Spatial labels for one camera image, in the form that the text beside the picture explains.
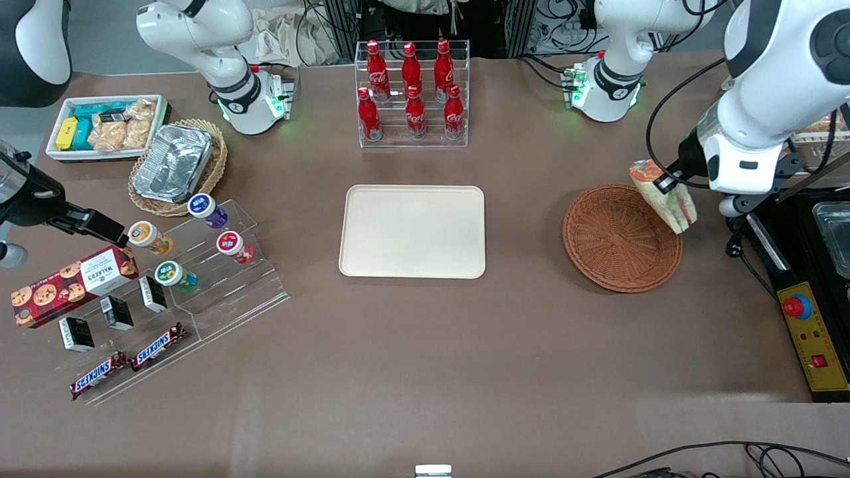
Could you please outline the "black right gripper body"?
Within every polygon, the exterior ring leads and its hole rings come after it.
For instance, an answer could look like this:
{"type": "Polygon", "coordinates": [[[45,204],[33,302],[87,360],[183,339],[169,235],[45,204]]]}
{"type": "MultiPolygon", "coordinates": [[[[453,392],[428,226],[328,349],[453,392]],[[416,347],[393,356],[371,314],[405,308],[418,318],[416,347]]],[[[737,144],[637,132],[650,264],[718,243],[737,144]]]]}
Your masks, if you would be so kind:
{"type": "Polygon", "coordinates": [[[2,154],[3,223],[39,226],[63,218],[68,212],[63,185],[30,165],[28,157],[2,154]]]}

